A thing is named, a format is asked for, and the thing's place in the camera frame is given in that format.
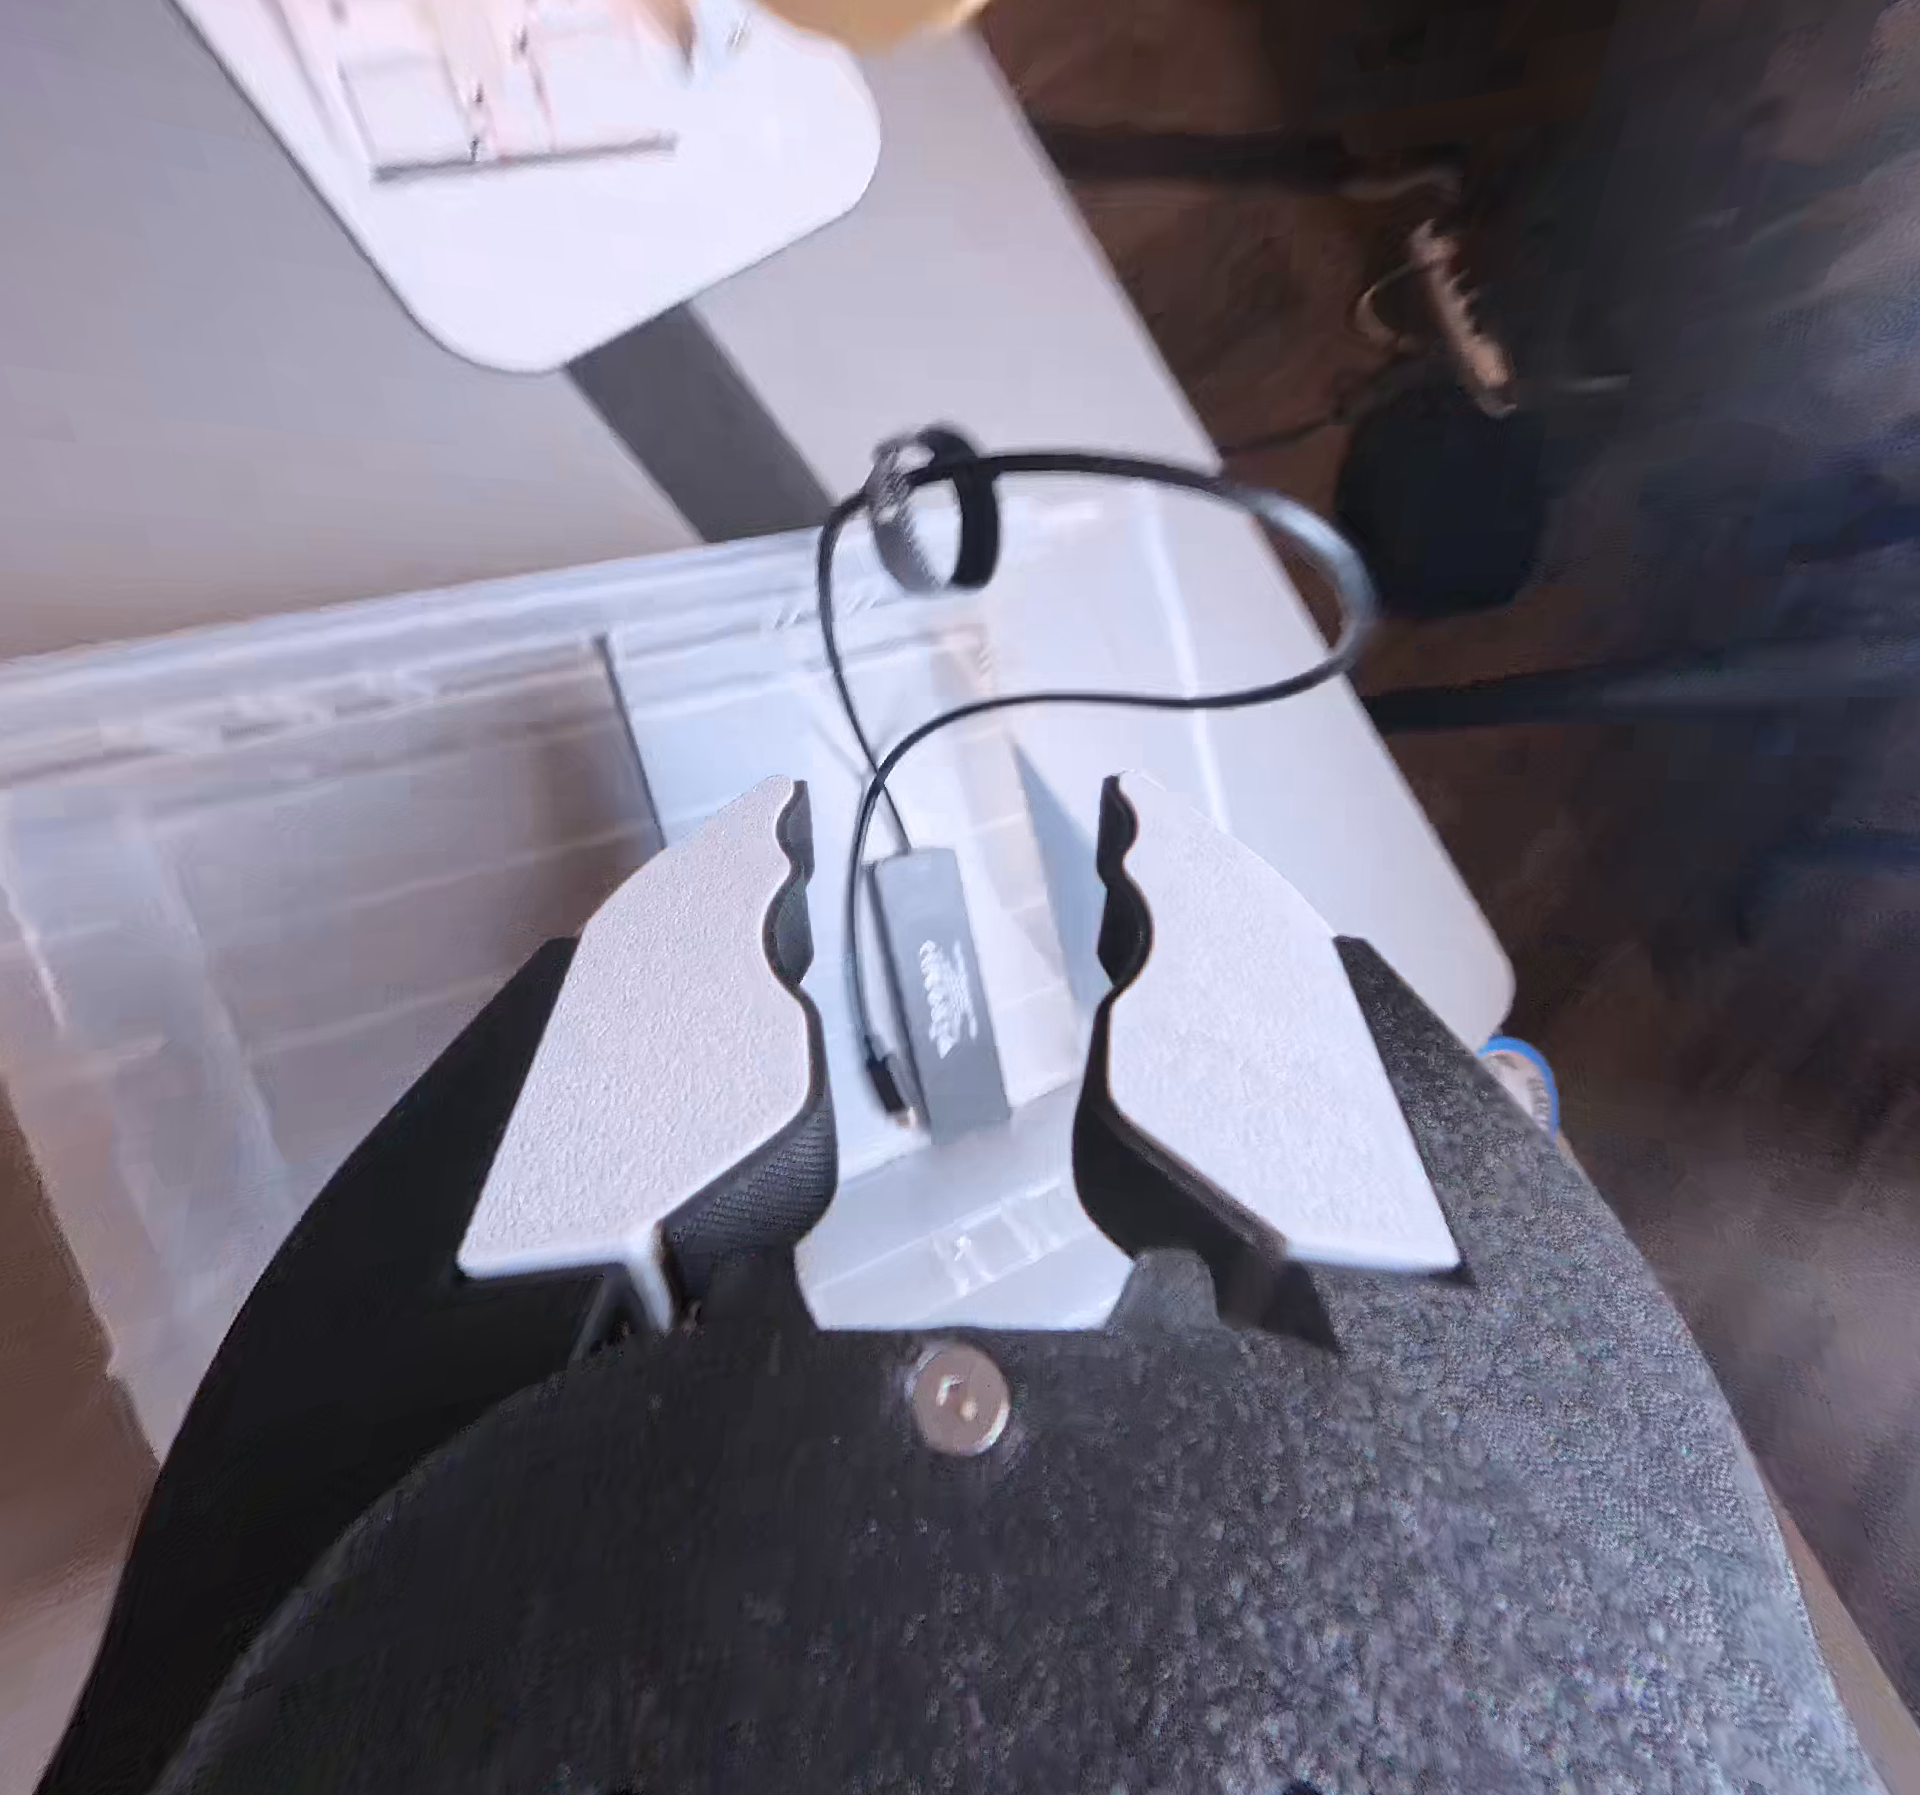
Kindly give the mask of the white sign stand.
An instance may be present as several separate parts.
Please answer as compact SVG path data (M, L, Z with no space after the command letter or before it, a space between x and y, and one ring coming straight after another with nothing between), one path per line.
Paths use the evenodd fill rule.
M564 367L844 216L852 56L751 0L173 0L401 308Z

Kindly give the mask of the clear plastic bin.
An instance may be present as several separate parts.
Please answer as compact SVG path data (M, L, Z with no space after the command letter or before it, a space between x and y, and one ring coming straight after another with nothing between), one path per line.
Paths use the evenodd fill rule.
M832 1327L1095 1321L1121 1262L1067 1201L1103 978L1093 825L1138 770L1261 852L1468 1047L1516 976L1345 692L1212 714L947 727L893 791L959 864L1011 1154L927 1156L850 1038L858 752L809 534L741 540L3 668L3 1082L163 1452L325 1179L544 941L771 775L802 780L805 978L842 1195L800 1250Z

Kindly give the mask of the dark round base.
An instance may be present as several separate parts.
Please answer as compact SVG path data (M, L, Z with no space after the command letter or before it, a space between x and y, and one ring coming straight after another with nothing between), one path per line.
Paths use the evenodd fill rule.
M1522 591L1546 525L1543 452L1541 415L1487 415L1455 389L1407 391L1359 418L1334 522L1387 618L1490 612Z

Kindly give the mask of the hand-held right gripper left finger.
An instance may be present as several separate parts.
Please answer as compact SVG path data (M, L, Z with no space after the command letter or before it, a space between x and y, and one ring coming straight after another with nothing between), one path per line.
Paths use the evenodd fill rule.
M467 1215L465 1277L612 1274L676 1327L735 1263L797 1267L832 1201L812 864L809 790L774 775L594 909Z

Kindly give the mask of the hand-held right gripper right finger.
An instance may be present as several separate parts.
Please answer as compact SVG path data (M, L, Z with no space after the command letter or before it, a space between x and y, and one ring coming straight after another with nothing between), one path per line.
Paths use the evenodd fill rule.
M1442 1277L1451 1224L1337 940L1269 862L1141 773L1102 785L1106 891L1069 1132L1121 1253Z

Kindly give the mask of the blue tape roll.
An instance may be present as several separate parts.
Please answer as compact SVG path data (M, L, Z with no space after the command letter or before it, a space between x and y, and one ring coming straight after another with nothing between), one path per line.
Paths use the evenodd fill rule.
M1506 1100L1548 1138L1561 1138L1561 1097L1546 1058L1529 1042L1495 1035L1478 1053Z

